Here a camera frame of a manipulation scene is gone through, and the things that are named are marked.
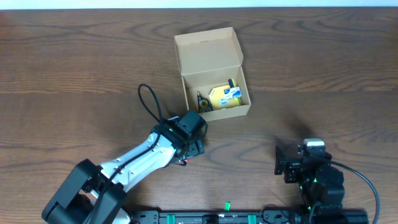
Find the yellow black correction tape dispenser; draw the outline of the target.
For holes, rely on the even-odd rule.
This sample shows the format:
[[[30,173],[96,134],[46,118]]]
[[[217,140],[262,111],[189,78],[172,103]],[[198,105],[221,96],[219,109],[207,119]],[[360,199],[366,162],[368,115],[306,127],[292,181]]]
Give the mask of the yellow black correction tape dispenser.
[[[205,98],[199,91],[197,92],[197,100],[199,113],[213,111],[211,102],[207,98]]]

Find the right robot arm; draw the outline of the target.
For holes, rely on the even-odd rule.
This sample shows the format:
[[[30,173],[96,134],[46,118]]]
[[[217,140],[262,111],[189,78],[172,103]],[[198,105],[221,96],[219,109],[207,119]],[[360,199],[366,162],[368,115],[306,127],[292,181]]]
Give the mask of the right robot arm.
[[[331,166],[331,154],[325,146],[302,144],[301,158],[286,156],[275,148],[275,175],[283,175],[286,184],[299,184],[303,201],[316,215],[331,215],[342,209],[345,195],[343,173]]]

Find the cardboard box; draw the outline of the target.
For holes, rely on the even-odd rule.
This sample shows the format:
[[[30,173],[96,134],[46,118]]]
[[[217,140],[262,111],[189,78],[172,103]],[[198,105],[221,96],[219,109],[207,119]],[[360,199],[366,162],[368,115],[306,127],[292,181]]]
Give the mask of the cardboard box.
[[[251,100],[243,72],[243,52],[232,27],[174,37],[177,65],[182,78],[186,106],[198,111],[197,92],[209,101],[210,91],[236,80],[241,90],[241,106],[199,113],[206,121],[244,116]]]

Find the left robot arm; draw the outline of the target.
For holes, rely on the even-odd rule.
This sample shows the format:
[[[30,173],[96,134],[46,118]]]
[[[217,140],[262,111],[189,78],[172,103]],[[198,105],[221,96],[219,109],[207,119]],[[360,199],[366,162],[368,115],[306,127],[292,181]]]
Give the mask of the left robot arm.
[[[127,193],[153,171],[204,153],[206,121],[196,112],[162,120],[140,145],[109,162],[78,163],[42,211],[47,223],[132,223]]]

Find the yellow highlighter with black cap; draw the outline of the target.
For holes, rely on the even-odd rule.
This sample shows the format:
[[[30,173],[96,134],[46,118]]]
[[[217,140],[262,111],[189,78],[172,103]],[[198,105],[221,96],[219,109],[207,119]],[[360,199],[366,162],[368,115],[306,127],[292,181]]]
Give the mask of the yellow highlighter with black cap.
[[[233,79],[233,78],[230,78],[230,79],[228,80],[228,83],[229,83],[229,85],[230,85],[230,88],[235,88],[235,87],[238,86],[236,80]],[[235,100],[236,106],[241,106],[241,105],[242,105],[242,101],[241,101],[241,97],[240,97],[240,96],[237,97],[237,98],[235,98],[234,100]]]

